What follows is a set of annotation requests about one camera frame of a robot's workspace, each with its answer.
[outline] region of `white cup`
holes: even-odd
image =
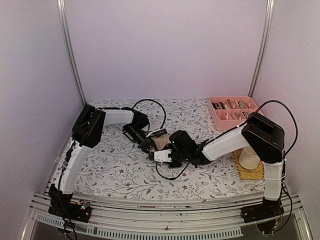
[[[239,157],[239,164],[248,170],[256,169],[259,165],[260,158],[252,147],[245,147]]]

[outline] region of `pink box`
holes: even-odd
[[[208,103],[215,128],[221,131],[243,123],[246,120],[245,115],[258,109],[257,104],[248,96],[212,96],[208,99]],[[218,104],[219,109],[215,109],[213,103]]]

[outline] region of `pink storage bin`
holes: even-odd
[[[232,109],[230,103],[234,101],[242,101],[244,108],[237,105],[236,109]],[[212,103],[223,103],[228,109],[223,109],[221,106],[220,109],[215,109]],[[215,128],[220,131],[231,129],[243,123],[246,120],[245,113],[249,115],[258,109],[257,104],[248,96],[212,96],[209,97],[208,104]]]

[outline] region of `white arm segment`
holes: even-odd
[[[61,179],[60,190],[63,194],[73,193],[76,178],[80,171],[81,165],[86,159],[90,150],[90,147],[79,146],[79,142],[75,142],[75,148],[71,153],[71,158]]]
[[[104,126],[110,124],[130,124],[134,113],[125,109],[103,109],[105,112]]]
[[[249,143],[241,134],[242,129],[238,127],[217,140],[206,145],[202,153],[205,155],[209,161],[214,161],[215,159],[231,153],[235,150],[249,147]],[[277,163],[266,163],[263,162],[264,166],[264,198],[271,201],[276,201],[281,194],[281,176],[282,176],[282,166],[283,162]]]
[[[209,161],[213,161],[225,154],[250,146],[241,134],[244,126],[238,127],[204,146],[202,153]]]

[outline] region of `vertical metal post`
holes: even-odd
[[[249,93],[248,93],[248,96],[251,98],[255,94],[258,79],[260,76],[262,63],[263,63],[264,56],[265,56],[265,51],[266,51],[269,33],[270,33],[270,29],[271,29],[272,15],[274,12],[274,3],[275,3],[274,0],[267,0],[265,18],[264,18],[264,27],[263,27],[263,33],[262,33],[259,54],[258,54],[258,58],[256,60],[255,69],[254,69],[254,73],[253,73],[253,77],[252,77],[252,81],[251,81],[251,85],[250,85],[250,89],[249,89]]]
[[[76,59],[75,59],[74,51],[73,51],[72,44],[71,44],[71,38],[70,38],[68,21],[67,21],[67,14],[66,14],[66,7],[65,7],[65,0],[57,0],[57,5],[58,5],[58,12],[59,12],[59,17],[60,17],[60,22],[61,22],[62,33],[63,33],[63,37],[64,37],[66,50],[67,50],[67,53],[69,56],[69,62],[71,65],[71,70],[72,70],[75,86],[76,86],[77,92],[79,94],[81,103],[84,106],[87,104],[87,100],[85,97],[84,89],[83,89],[81,81],[80,81],[79,72],[78,72],[78,68],[77,68],[77,64],[76,64]]]

